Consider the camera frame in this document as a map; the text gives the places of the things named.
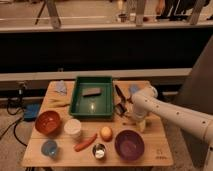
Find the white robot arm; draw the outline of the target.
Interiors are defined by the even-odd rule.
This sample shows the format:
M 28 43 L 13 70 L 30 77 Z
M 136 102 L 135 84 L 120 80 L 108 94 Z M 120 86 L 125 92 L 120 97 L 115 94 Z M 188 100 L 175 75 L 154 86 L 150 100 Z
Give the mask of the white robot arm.
M 146 86 L 134 93 L 131 97 L 133 118 L 140 122 L 152 112 L 205 141 L 208 144 L 208 152 L 203 171 L 213 171 L 213 116 L 162 102 L 157 99 L 157 95 L 153 86 Z

